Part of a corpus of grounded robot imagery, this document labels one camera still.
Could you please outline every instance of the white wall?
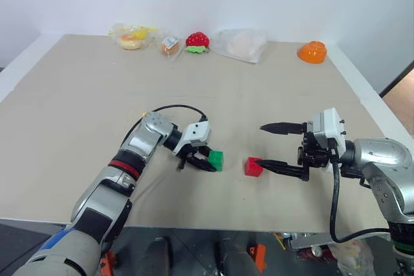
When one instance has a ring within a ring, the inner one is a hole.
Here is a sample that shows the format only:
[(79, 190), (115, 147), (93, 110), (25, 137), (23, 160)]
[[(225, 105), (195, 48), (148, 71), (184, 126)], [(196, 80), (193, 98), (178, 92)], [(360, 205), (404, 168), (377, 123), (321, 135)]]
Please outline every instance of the white wall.
[(122, 21), (170, 27), (182, 35), (261, 27), (273, 40), (339, 42), (381, 91), (414, 51), (413, 0), (0, 0), (0, 5), (6, 8), (0, 12), (3, 62), (8, 42), (18, 50), (39, 32), (106, 34)]

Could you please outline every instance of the beige table surface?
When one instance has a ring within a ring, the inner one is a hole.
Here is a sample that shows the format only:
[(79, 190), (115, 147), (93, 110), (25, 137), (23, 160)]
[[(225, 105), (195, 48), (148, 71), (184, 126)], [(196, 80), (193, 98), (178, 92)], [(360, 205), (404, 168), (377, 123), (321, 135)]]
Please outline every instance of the beige table surface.
[[(265, 171), (245, 176), (248, 156), (296, 164), (301, 136), (259, 130), (304, 122), (336, 107), (348, 139), (380, 129), (329, 59), (296, 57), (300, 43), (271, 43), (258, 65), (209, 53), (174, 63), (154, 48), (125, 51), (104, 36), (64, 36), (0, 103), (0, 217), (67, 222), (78, 197), (116, 153), (144, 111), (185, 103), (203, 110), (210, 147), (224, 151), (224, 170), (187, 166), (159, 147), (132, 196), (131, 226), (329, 230), (331, 174), (310, 181)], [(198, 115), (163, 112), (180, 129)], [(385, 226), (374, 196), (341, 179), (338, 231)]]

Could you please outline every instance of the black cable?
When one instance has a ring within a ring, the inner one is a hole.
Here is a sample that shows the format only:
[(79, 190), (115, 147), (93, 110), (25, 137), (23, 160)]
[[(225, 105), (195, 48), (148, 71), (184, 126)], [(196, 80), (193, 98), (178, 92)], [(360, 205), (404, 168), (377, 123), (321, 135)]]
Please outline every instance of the black cable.
[(366, 184), (366, 183), (365, 183), (365, 178), (364, 178), (364, 177), (362, 177), (362, 178), (360, 179), (360, 186), (362, 186), (362, 187), (364, 187), (364, 188), (366, 188), (366, 189), (371, 189), (371, 186), (370, 186), (369, 184)]
[[(181, 104), (176, 104), (176, 105), (167, 105), (167, 106), (162, 106), (159, 107), (157, 109), (154, 109), (152, 112), (157, 112), (163, 109), (168, 109), (168, 108), (187, 108), (187, 109), (191, 109), (194, 111), (197, 111), (199, 114), (201, 114), (201, 118), (200, 118), (200, 122), (201, 121), (207, 121), (207, 116), (205, 115), (204, 112), (202, 112), (200, 109), (197, 109), (195, 107), (189, 106), (189, 105), (181, 105)], [(138, 124), (141, 122), (142, 118), (139, 119), (138, 121), (136, 121), (136, 123), (132, 126), (132, 128), (128, 131), (128, 133), (125, 135), (124, 139), (122, 140), (121, 145), (127, 140), (128, 136), (133, 132), (134, 128), (138, 126)]]
[(341, 243), (347, 242), (348, 240), (354, 239), (355, 237), (365, 235), (368, 233), (389, 233), (389, 229), (363, 229), (361, 231), (355, 232), (348, 236), (345, 236), (339, 239), (335, 233), (335, 224), (336, 224), (336, 211), (338, 209), (338, 198), (339, 198), (339, 167), (338, 162), (332, 162), (333, 170), (334, 170), (334, 193), (332, 195), (332, 206), (331, 206), (331, 219), (329, 222), (329, 233), (331, 234), (331, 238), (334, 242)]

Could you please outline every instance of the red ring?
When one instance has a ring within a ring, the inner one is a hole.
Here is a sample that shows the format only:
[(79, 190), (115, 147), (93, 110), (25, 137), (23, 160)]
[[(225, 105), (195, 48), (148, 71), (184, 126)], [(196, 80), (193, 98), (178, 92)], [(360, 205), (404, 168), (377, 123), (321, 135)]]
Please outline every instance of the red ring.
[(135, 180), (140, 178), (140, 175), (141, 175), (134, 167), (132, 167), (129, 164), (123, 163), (121, 161), (112, 160), (109, 162), (108, 166), (115, 166), (115, 167), (125, 169), (127, 173), (129, 173), (132, 177), (135, 178)]

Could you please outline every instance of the plastic bag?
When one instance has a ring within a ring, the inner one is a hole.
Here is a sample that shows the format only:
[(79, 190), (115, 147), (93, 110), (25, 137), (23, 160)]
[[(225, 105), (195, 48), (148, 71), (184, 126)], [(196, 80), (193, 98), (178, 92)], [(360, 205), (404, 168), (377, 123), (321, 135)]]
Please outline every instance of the plastic bag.
[(338, 268), (342, 275), (375, 276), (374, 257), (367, 242), (358, 239), (343, 244), (328, 245), (338, 260)]
[(117, 23), (109, 30), (116, 44), (126, 50), (136, 50), (148, 46), (154, 28), (134, 24)]
[(258, 29), (222, 30), (210, 40), (210, 49), (229, 58), (257, 63), (266, 49), (267, 35)]
[(175, 61), (185, 46), (183, 39), (166, 29), (156, 31), (155, 44), (157, 50), (170, 61)]

